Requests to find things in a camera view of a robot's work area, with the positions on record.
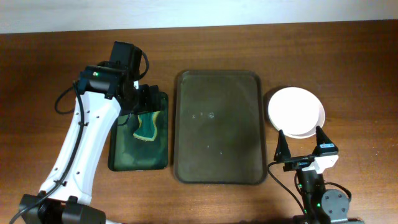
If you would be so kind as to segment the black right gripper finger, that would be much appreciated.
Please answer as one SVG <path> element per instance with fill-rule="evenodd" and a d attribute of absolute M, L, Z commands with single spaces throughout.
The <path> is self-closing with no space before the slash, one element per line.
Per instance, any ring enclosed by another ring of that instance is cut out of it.
<path fill-rule="evenodd" d="M 337 155 L 338 147 L 323 132 L 322 128 L 320 126 L 317 126 L 315 130 L 316 130 L 317 145 L 315 146 L 312 154 L 316 156 Z"/>
<path fill-rule="evenodd" d="M 287 144 L 287 140 L 285 138 L 285 134 L 282 129 L 279 130 L 277 147 L 274 154 L 275 162 L 284 162 L 287 159 L 291 158 L 291 153 L 289 149 L 289 145 Z"/>

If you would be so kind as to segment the green yellow sponge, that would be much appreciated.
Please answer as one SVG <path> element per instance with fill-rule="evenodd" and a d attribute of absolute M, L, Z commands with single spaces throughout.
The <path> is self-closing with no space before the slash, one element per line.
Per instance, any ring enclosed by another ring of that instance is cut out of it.
<path fill-rule="evenodd" d="M 157 137 L 157 117 L 160 111 L 140 114 L 138 118 L 139 127 L 134 131 L 133 136 L 141 141 L 153 142 Z"/>

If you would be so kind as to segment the white plate bottom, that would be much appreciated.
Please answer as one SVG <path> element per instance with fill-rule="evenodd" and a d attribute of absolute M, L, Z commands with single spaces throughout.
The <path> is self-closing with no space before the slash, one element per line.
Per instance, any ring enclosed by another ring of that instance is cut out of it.
<path fill-rule="evenodd" d="M 267 105 L 269 120 L 276 130 L 290 138 L 305 139 L 315 135 L 316 127 L 326 120 L 321 101 L 310 91 L 286 87 L 276 91 Z"/>

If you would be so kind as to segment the white plate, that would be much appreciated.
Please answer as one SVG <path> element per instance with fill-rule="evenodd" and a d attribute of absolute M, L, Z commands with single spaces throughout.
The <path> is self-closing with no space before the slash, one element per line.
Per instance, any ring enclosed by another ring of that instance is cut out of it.
<path fill-rule="evenodd" d="M 326 120 L 321 101 L 310 91 L 286 87 L 276 91 L 267 105 L 269 120 L 276 130 L 290 138 L 305 139 L 315 135 L 316 127 Z"/>
<path fill-rule="evenodd" d="M 316 130 L 313 129 L 313 130 L 311 130 L 307 133 L 303 133 L 303 134 L 292 134 L 292 133 L 284 132 L 284 135 L 287 137 L 290 137 L 290 138 L 294 138 L 294 139 L 306 139 L 306 138 L 316 135 Z"/>
<path fill-rule="evenodd" d="M 303 134 L 325 124 L 325 110 L 321 103 L 307 105 L 268 106 L 269 119 L 274 127 L 286 133 Z"/>

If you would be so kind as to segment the white plate top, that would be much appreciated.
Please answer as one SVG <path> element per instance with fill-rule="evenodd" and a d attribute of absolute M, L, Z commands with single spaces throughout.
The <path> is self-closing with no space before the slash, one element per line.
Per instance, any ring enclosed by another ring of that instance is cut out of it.
<path fill-rule="evenodd" d="M 287 137 L 290 137 L 290 138 L 294 138 L 294 139 L 306 139 L 306 138 L 316 135 L 316 130 L 313 129 L 313 130 L 311 130 L 307 133 L 303 133 L 303 134 L 292 134 L 292 133 L 284 132 L 284 135 Z"/>

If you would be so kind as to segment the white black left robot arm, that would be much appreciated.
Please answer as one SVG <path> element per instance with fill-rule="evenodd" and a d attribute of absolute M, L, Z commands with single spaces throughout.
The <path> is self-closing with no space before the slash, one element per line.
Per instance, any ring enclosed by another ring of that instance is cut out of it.
<path fill-rule="evenodd" d="M 156 85 L 141 85 L 149 64 L 134 44 L 116 41 L 109 60 L 88 65 L 71 86 L 76 105 L 66 138 L 50 174 L 37 195 L 22 196 L 14 223 L 109 223 L 106 214 L 91 207 L 96 168 L 106 138 L 119 126 L 121 116 L 136 117 L 133 138 L 154 142 L 161 135 L 157 124 L 163 110 Z"/>

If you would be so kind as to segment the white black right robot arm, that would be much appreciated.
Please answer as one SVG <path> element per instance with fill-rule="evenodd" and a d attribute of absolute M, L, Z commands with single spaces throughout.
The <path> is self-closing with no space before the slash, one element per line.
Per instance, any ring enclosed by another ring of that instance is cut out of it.
<path fill-rule="evenodd" d="M 317 145 L 306 156 L 291 156 L 283 130 L 279 130 L 274 161 L 267 167 L 283 164 L 285 172 L 294 171 L 294 185 L 301 198 L 298 198 L 271 171 L 269 175 L 285 189 L 298 203 L 302 214 L 292 218 L 294 223 L 364 223 L 360 218 L 349 218 L 351 192 L 340 184 L 326 182 L 323 172 L 332 168 L 339 156 L 338 147 L 317 126 Z"/>

